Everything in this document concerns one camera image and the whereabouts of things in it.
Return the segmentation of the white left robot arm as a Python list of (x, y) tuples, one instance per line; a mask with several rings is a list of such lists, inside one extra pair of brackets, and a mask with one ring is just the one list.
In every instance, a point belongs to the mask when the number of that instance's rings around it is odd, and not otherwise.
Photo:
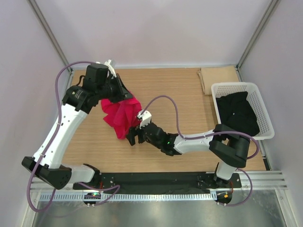
[(58, 118), (42, 146), (32, 157), (22, 160), (22, 166), (31, 173), (30, 178), (37, 177), (57, 190), (68, 183), (84, 183), (96, 189), (100, 185), (97, 168), (89, 164), (63, 165), (62, 158), (75, 131), (100, 100), (118, 103), (132, 97), (115, 72), (112, 60), (103, 64), (90, 62), (82, 84), (68, 88), (59, 102)]

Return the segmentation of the pink red t shirt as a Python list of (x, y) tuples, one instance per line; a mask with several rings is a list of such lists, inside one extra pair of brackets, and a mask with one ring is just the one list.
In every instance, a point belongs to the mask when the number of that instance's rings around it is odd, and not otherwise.
[(137, 115), (142, 110), (142, 106), (135, 96), (118, 103), (103, 99), (100, 105), (102, 111), (106, 114), (103, 120), (114, 129), (117, 138), (120, 140), (126, 138), (129, 128), (140, 124)]

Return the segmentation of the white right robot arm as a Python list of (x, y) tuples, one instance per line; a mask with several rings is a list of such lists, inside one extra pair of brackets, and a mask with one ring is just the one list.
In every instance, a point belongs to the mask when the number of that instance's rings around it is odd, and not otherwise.
[(219, 159), (213, 181), (218, 187), (225, 187), (238, 168), (244, 168), (252, 137), (235, 131), (226, 125), (218, 124), (215, 129), (200, 134), (180, 135), (166, 133), (154, 123), (129, 129), (126, 135), (130, 145), (147, 142), (168, 156), (182, 155), (196, 151), (211, 151)]

